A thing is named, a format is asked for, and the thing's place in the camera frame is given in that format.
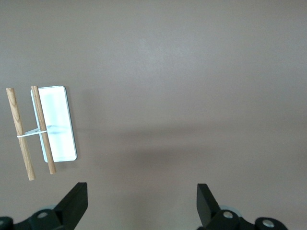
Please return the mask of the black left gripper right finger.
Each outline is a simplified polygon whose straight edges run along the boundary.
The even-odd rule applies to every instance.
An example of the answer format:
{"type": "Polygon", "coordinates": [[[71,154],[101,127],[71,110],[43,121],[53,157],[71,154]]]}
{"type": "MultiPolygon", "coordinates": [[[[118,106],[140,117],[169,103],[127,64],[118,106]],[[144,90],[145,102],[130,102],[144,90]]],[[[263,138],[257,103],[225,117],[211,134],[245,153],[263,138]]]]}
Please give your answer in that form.
{"type": "Polygon", "coordinates": [[[287,230],[274,218],[259,217],[249,223],[236,212],[220,208],[207,184],[197,185],[196,206],[202,223],[200,230],[287,230]]]}

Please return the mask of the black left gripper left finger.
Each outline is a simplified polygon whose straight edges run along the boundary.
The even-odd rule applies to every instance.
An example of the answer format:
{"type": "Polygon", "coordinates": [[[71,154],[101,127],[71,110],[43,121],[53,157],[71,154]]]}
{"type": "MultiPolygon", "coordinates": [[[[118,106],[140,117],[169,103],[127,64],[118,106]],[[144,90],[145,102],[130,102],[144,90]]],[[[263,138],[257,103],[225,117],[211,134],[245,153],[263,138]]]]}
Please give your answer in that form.
{"type": "Polygon", "coordinates": [[[88,208],[87,183],[77,183],[53,209],[42,209],[19,223],[0,218],[2,230],[73,230],[88,208]]]}

